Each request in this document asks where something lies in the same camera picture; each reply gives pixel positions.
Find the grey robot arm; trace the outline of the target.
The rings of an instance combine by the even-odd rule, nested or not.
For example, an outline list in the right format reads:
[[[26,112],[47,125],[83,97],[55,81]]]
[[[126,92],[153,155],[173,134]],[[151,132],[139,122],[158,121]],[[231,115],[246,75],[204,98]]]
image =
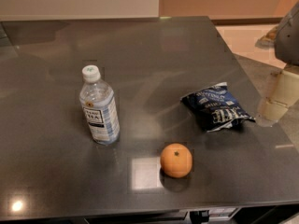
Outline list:
[[[299,2],[279,23],[274,51],[286,65],[263,85],[256,122],[264,127],[277,123],[299,100]]]

